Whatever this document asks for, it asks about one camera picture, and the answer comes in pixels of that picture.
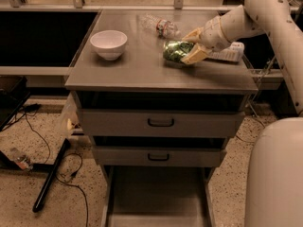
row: drawer handle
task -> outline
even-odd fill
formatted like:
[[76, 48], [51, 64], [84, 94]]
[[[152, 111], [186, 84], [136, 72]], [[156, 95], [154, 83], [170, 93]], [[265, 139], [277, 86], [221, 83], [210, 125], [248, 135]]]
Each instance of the drawer handle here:
[[166, 162], [169, 160], [169, 154], [166, 155], [151, 155], [148, 154], [148, 158], [152, 162]]
[[174, 119], [172, 118], [171, 120], [152, 120], [152, 119], [148, 119], [148, 124], [149, 126], [152, 127], [171, 127], [174, 125]]

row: cable on floor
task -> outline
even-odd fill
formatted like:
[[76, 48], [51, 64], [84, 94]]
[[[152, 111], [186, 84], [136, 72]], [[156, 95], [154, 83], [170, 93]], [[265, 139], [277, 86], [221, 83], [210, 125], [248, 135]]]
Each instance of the cable on floor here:
[[[257, 119], [255, 116], [250, 116], [250, 118], [252, 118], [252, 119], [254, 119], [255, 121], [259, 122], [259, 124], [261, 124], [261, 126], [265, 129], [266, 126], [265, 126], [265, 124], [264, 124], [261, 120]], [[242, 142], [245, 142], [245, 143], [254, 144], [254, 143], [256, 142], [256, 141], [244, 140], [244, 139], [242, 139], [241, 137], [239, 137], [238, 134], [236, 134], [236, 137], [237, 137], [238, 139], [240, 139]]]
[[70, 153], [70, 154], [68, 154], [68, 155], [65, 155], [62, 159], [66, 158], [66, 157], [68, 157], [68, 156], [70, 156], [70, 155], [76, 155], [76, 156], [79, 156], [79, 157], [80, 157], [80, 166], [78, 167], [78, 169], [77, 169], [76, 171], [74, 171], [74, 172], [70, 175], [71, 178], [70, 178], [68, 181], [66, 181], [66, 180], [61, 180], [61, 179], [58, 177], [57, 174], [56, 174], [56, 179], [57, 179], [60, 183], [66, 185], [66, 186], [76, 187], [76, 188], [78, 188], [78, 190], [81, 191], [82, 195], [84, 196], [85, 206], [86, 206], [86, 224], [85, 224], [85, 226], [88, 227], [88, 203], [87, 203], [86, 194], [85, 194], [85, 192], [83, 191], [83, 189], [82, 189], [79, 185], [75, 185], [75, 184], [69, 183], [72, 179], [74, 179], [74, 178], [76, 177], [78, 171], [82, 168], [83, 159], [82, 159], [82, 157], [80, 156], [80, 154], [77, 154], [77, 153]]
[[17, 117], [17, 114], [10, 120], [10, 122], [6, 125], [5, 128], [3, 128], [1, 131], [6, 131], [8, 128], [10, 128], [11, 126], [13, 126], [14, 124], [18, 123], [22, 118], [26, 118], [26, 121], [30, 127], [30, 129], [35, 132], [36, 134], [38, 134], [38, 136], [45, 142], [47, 148], [48, 148], [48, 155], [47, 155], [47, 158], [46, 160], [43, 162], [43, 164], [45, 164], [49, 158], [50, 158], [50, 146], [49, 144], [47, 143], [47, 141], [37, 132], [35, 131], [31, 124], [29, 123], [28, 121], [28, 116], [35, 116], [36, 113], [38, 112], [38, 110], [40, 109], [41, 105], [40, 104], [31, 104], [31, 105], [28, 105], [28, 106], [23, 106], [20, 110], [19, 110], [19, 114], [22, 114], [21, 116]]

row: drawer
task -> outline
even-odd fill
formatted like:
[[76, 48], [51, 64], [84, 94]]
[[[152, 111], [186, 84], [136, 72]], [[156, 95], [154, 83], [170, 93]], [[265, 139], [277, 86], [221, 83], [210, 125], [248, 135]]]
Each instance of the drawer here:
[[97, 164], [101, 166], [217, 167], [225, 156], [225, 150], [220, 147], [223, 139], [181, 139], [180, 142], [177, 138], [120, 138], [114, 137], [108, 140], [104, 137], [102, 146], [93, 146], [92, 151]]
[[78, 110], [87, 135], [233, 137], [244, 113], [158, 112], [120, 110]]
[[239, 112], [249, 95], [180, 92], [77, 91], [83, 109]]
[[110, 175], [102, 227], [215, 226], [200, 168], [115, 166]]

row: countertop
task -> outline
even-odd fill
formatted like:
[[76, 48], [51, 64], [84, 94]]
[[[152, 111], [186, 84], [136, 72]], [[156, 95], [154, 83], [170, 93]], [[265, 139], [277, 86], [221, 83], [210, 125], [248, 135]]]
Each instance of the countertop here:
[[[243, 61], [200, 61], [179, 66], [163, 59], [166, 41], [145, 31], [139, 16], [154, 14], [174, 22], [181, 37], [217, 15], [199, 10], [103, 10], [65, 83], [69, 90], [151, 91], [214, 94], [251, 94], [257, 91]], [[106, 61], [93, 51], [95, 33], [119, 30], [128, 36], [126, 51], [116, 61]]]

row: white cylinder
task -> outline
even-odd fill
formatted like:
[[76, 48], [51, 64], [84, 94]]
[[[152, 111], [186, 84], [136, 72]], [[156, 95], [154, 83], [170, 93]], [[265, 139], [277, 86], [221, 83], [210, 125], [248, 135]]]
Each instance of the white cylinder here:
[[223, 16], [216, 16], [203, 27], [201, 44], [214, 51], [221, 51], [240, 38], [249, 38], [264, 33], [246, 14], [242, 5]]
[[268, 126], [254, 145], [245, 227], [303, 226], [303, 118]]

